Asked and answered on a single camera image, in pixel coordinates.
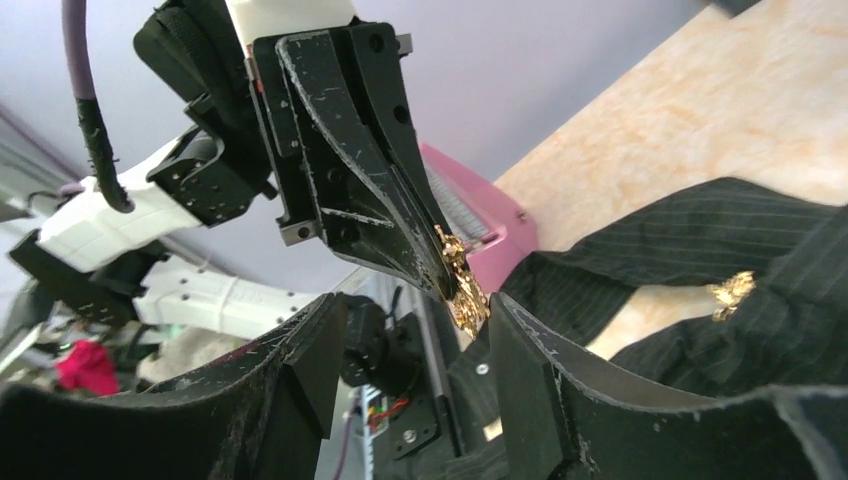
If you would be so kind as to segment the red cloth in background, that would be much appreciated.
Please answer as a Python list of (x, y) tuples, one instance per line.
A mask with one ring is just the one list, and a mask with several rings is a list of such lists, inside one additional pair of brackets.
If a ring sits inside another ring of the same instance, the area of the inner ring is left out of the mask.
[(120, 392), (120, 384), (108, 349), (98, 342), (78, 340), (56, 363), (58, 383), (65, 390), (86, 390), (98, 396)]

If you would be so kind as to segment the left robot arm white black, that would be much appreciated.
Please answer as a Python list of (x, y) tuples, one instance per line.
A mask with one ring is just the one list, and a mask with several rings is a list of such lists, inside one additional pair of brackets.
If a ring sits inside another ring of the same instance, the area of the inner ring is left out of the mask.
[(401, 74), (405, 47), (350, 1), (168, 1), (137, 55), (185, 102), (190, 130), (118, 173), (95, 93), (86, 3), (61, 5), (93, 175), (10, 253), (33, 294), (85, 320), (176, 323), (253, 338), (310, 302), (164, 251), (175, 231), (279, 198), (295, 245), (457, 302), (467, 263), (431, 190)]

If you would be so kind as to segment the pink stapler box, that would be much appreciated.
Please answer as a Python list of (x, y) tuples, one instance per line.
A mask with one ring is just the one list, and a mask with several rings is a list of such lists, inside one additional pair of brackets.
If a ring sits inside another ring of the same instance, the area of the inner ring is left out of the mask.
[(499, 290), (513, 269), (539, 248), (537, 226), (511, 196), (436, 148), (420, 146), (433, 194), (450, 229), (466, 247), (482, 290)]

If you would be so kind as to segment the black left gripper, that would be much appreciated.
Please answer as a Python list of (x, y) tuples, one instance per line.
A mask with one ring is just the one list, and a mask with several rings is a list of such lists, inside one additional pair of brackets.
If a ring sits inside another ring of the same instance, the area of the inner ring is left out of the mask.
[(400, 62), (408, 36), (348, 1), (167, 1), (134, 39), (192, 127), (133, 172), (147, 238), (217, 226), (278, 198), (294, 245), (449, 299)]

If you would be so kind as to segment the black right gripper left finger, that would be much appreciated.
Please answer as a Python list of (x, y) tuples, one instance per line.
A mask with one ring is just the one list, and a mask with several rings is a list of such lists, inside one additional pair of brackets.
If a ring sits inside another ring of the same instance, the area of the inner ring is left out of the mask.
[(311, 479), (332, 429), (347, 312), (282, 326), (142, 393), (1, 390), (5, 479)]

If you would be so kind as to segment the pink gold brooch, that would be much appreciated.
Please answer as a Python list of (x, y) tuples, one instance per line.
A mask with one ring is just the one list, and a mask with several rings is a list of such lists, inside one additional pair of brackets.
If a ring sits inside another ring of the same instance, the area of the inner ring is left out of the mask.
[(714, 298), (717, 308), (712, 314), (714, 322), (724, 322), (734, 315), (740, 304), (756, 288), (753, 271), (741, 271), (720, 284), (709, 284), (707, 291)]

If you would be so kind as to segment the black pinstriped button shirt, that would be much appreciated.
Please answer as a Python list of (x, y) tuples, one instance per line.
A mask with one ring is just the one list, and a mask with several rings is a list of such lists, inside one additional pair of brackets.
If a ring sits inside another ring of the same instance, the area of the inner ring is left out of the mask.
[[(756, 288), (714, 322), (707, 291), (741, 271)], [(847, 392), (847, 210), (720, 178), (537, 251), (498, 294), (609, 363), (709, 398), (770, 386)], [(449, 374), (474, 426), (500, 420), (489, 329)], [(503, 433), (438, 479), (515, 479)]]

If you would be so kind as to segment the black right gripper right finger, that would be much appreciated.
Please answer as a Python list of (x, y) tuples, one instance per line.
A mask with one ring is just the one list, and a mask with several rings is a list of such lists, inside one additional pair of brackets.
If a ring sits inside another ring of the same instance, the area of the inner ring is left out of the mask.
[(503, 294), (488, 322), (515, 479), (843, 479), (847, 392), (770, 386), (709, 398), (587, 351)]

